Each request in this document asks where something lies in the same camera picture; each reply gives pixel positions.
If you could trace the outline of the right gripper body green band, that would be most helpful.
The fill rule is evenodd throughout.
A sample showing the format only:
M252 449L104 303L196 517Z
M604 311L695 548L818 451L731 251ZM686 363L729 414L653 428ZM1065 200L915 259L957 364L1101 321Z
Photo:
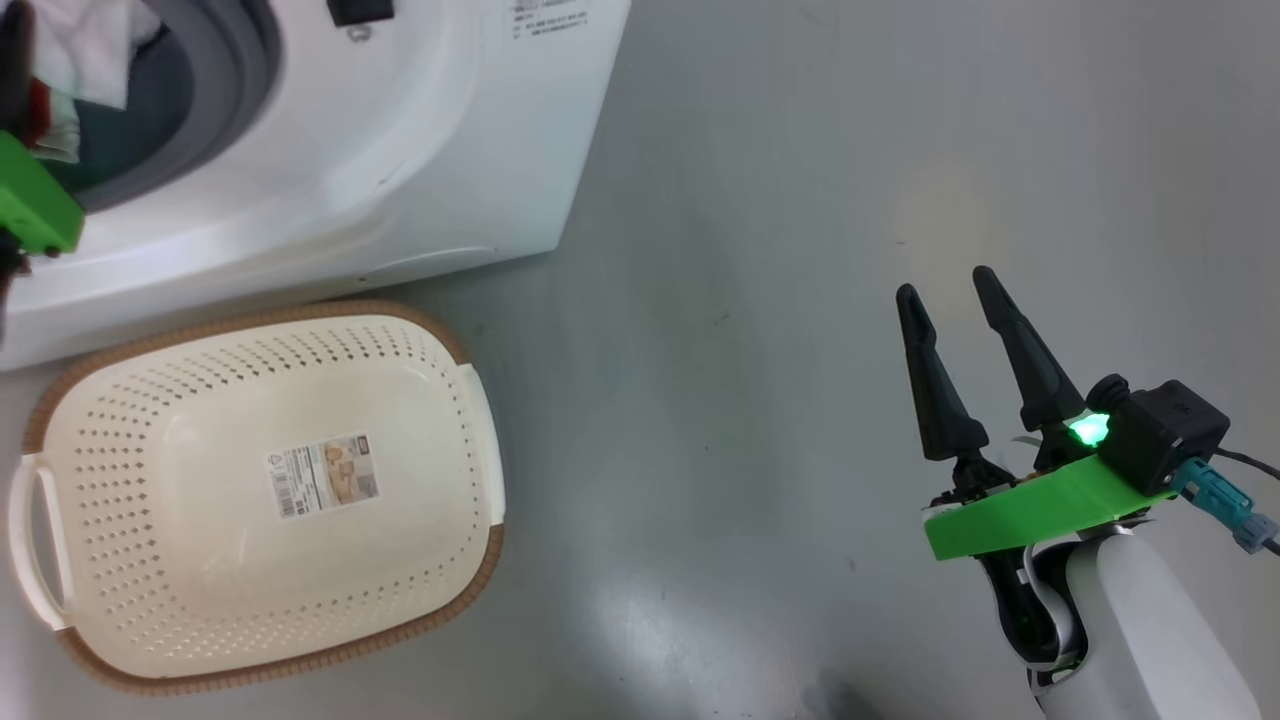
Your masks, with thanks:
M1138 489L1102 457L1107 441L1071 442L1083 456L1033 477L1014 477L978 448L937 448L924 442L929 460L954 460L955 487L923 512L923 530L938 561L1021 550L1142 512L1172 498L1158 482Z

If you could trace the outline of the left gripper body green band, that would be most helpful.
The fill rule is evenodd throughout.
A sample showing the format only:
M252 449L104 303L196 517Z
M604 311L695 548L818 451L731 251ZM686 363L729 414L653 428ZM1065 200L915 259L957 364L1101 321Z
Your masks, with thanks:
M73 254L84 209L13 135L0 131L0 231L28 255Z

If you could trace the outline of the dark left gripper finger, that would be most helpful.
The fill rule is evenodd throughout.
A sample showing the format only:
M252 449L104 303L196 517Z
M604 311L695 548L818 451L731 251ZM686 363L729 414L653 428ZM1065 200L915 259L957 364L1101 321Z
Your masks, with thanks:
M29 119L36 13L27 0L0 12L0 131L20 137Z

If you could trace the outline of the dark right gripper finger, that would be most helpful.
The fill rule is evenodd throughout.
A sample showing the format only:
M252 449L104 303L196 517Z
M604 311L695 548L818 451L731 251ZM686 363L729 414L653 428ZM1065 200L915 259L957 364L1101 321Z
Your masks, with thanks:
M911 398L922 442L931 461L979 457L989 443L986 428L965 409L937 351L937 333L916 288L895 295Z
M1021 398L1024 429L1076 443L1070 421L1085 411L1084 398L996 272L979 265L972 278L988 327L1004 343Z

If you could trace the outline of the red basketball jersey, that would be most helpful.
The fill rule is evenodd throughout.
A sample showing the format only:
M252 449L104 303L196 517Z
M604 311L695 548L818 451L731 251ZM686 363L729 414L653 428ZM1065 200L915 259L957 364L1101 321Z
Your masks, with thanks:
M23 140L37 159L70 165L81 161L81 119L72 96L32 79L28 118Z

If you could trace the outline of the white cloth garment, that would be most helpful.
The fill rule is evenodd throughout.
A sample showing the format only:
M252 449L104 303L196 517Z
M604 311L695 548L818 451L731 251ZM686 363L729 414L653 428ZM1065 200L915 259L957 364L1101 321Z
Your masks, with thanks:
M123 110L140 47L163 27L145 0L27 0L35 9L33 76L78 101Z

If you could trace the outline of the white front-load washing machine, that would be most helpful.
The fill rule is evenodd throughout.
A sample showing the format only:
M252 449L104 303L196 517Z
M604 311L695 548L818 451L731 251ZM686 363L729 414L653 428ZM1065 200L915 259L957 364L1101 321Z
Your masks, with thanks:
M127 108L76 100L73 254L0 372L557 247L632 0L145 0Z

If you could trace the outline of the cream laundry basket brown rim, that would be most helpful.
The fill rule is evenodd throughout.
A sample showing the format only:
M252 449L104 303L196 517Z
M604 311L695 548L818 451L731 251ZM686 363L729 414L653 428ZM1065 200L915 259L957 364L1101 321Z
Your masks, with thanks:
M265 456L365 433L381 496L283 520ZM421 635L484 592L500 446L454 333L388 301L255 313L82 359L36 404L6 547L91 676L165 696Z

